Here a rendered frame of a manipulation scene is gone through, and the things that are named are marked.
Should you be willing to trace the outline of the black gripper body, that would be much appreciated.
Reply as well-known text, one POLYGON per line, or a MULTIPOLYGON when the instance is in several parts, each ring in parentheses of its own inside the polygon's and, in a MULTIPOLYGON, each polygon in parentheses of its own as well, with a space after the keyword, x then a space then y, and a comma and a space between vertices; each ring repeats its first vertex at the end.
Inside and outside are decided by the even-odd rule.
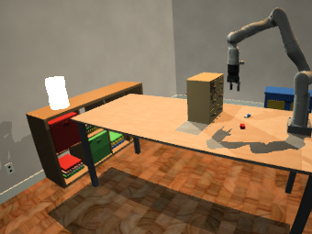
POLYGON ((228 57, 228 82, 238 83, 240 81, 240 64, 245 64, 245 61, 240 61, 240 57, 228 57))

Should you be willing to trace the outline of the dark brown wooden drawer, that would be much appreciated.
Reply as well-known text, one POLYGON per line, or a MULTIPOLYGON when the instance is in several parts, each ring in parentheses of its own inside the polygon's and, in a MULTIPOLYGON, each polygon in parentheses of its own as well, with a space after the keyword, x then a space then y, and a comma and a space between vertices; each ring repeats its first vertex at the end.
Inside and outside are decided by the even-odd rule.
POLYGON ((217 93, 214 93, 210 96, 210 109, 213 108, 217 104, 217 93))
POLYGON ((210 83, 210 95, 217 91, 217 79, 210 83), (216 88, 216 89, 215 89, 216 88))
POLYGON ((223 87, 223 75, 222 77, 220 76, 217 78, 217 89, 219 90, 222 87, 223 87))
POLYGON ((222 99, 223 99, 223 88, 217 92, 217 102, 219 103, 222 99))
POLYGON ((223 108, 223 101, 219 102, 217 104, 217 116, 220 114, 220 112, 222 111, 223 108))
POLYGON ((210 122, 211 123, 217 116, 217 106, 210 110, 210 122))

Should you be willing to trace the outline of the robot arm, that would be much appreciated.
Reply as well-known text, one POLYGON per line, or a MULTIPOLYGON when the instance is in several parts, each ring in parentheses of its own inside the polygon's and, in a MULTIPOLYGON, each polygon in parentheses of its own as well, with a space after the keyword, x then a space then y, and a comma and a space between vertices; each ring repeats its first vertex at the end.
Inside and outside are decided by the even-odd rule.
POLYGON ((267 28, 277 27, 277 25, 281 31, 285 53, 292 60, 298 70, 294 80, 295 100, 292 122, 297 125, 305 125, 307 124, 309 117, 310 93, 308 92, 308 85, 312 84, 312 71, 306 61, 303 51, 301 50, 295 33, 291 28, 287 14, 282 8, 275 8, 270 16, 261 22, 249 24, 241 30, 229 33, 228 56, 239 57, 239 42, 267 28))

